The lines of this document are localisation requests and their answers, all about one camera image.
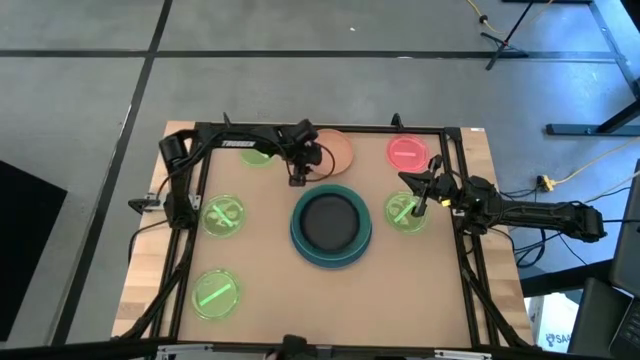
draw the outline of wooden table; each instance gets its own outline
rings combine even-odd
[[[193,128],[193,126],[193,122],[170,121],[167,124],[165,135],[174,133],[180,129]],[[484,177],[495,184],[496,176],[484,129],[463,128],[461,131],[469,174]],[[457,162],[455,161],[455,148],[453,143],[450,143],[449,150],[451,152],[452,166],[456,169]],[[194,169],[192,180],[194,191],[198,174],[199,167]],[[158,156],[151,181],[150,192],[156,192],[165,177],[166,169],[160,156]],[[158,222],[162,219],[164,219],[164,213],[161,211],[145,213],[142,216],[140,227]],[[143,232],[138,236],[113,326],[113,335],[119,335],[128,330],[157,294],[170,234],[171,229],[167,225],[162,225]],[[465,242],[467,243],[467,248],[469,248],[469,239],[465,239]],[[489,286],[495,304],[509,324],[516,329],[518,334],[525,341],[532,343],[529,320],[524,307],[520,280],[512,254],[511,243],[503,235],[489,232],[487,235],[482,236],[482,247],[484,250]],[[469,258],[473,265],[473,257],[469,256]],[[483,307],[475,296],[474,300],[480,339],[482,343],[488,343]],[[170,298],[165,307],[165,315],[163,317],[160,335],[168,334],[172,309],[173,298]],[[460,329],[460,333],[463,334],[461,336],[468,338],[468,329],[466,327]]]

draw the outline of concrete floor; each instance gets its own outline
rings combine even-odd
[[[598,0],[629,67],[640,75],[640,35],[615,0]],[[5,0],[0,49],[146,49],[161,0]],[[508,28],[524,8],[478,1],[492,25]],[[537,12],[541,5],[536,5]],[[492,50],[464,0],[175,1],[161,49]],[[584,5],[553,5],[513,39],[536,51],[608,51]],[[610,61],[411,59],[158,59],[137,117],[98,249],[69,336],[107,339],[139,216],[127,200],[148,188],[167,120],[485,127],[501,189],[530,188],[538,174],[562,178],[625,139],[550,138],[550,122],[599,123],[633,101]],[[8,346],[48,341],[125,119],[141,59],[0,58],[0,153],[69,191],[18,315]],[[599,163],[540,201],[586,200],[632,173],[640,145]],[[626,195],[598,201],[620,218]],[[596,244],[570,241],[585,261],[610,258],[618,226]],[[538,233],[513,232],[516,246]],[[579,265],[551,242],[521,276]]]

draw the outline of green petri dish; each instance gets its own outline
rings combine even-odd
[[[245,164],[254,167],[267,166],[273,161],[273,157],[269,157],[268,155],[254,149],[242,150],[240,152],[240,157],[242,157],[242,161],[244,161]]]
[[[414,217],[411,211],[419,199],[409,192],[400,191],[391,194],[384,205],[385,218],[391,226],[403,233],[411,234],[422,230],[427,223],[427,214]]]
[[[202,209],[202,226],[209,234],[228,237],[240,230],[245,221],[244,207],[233,195],[218,195]]]
[[[191,301],[199,317],[207,320],[225,318],[240,301],[238,282],[226,270],[209,271],[196,280]]]

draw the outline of gray floor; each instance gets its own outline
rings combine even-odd
[[[145,49],[162,6],[160,0],[53,3],[3,1],[0,49]],[[478,5],[501,29],[524,7],[498,0]],[[640,54],[633,52],[640,36],[615,1],[598,5],[637,71]],[[174,1],[161,48],[491,50],[478,36],[476,19],[464,0],[183,0]],[[607,51],[600,32],[586,6],[553,5],[513,41],[537,51]],[[127,242],[139,221],[126,202],[146,192],[167,120],[220,121],[226,111],[238,122],[387,124],[399,112],[412,125],[485,127],[504,190],[529,188],[538,174],[562,178],[626,141],[542,133],[550,122],[599,123],[630,104],[633,96],[615,63],[500,61],[491,72],[485,63],[156,60],[69,340],[109,337]],[[3,160],[69,191],[8,346],[49,339],[141,65],[140,59],[0,59]],[[585,200],[631,174],[638,158],[640,145],[630,146],[538,199]],[[625,201],[621,194],[597,205],[614,219]],[[607,231],[599,243],[569,244],[587,262],[611,257],[618,226]],[[529,230],[513,235],[517,246],[538,240]],[[539,266],[521,276],[578,264],[562,243],[552,242]]]

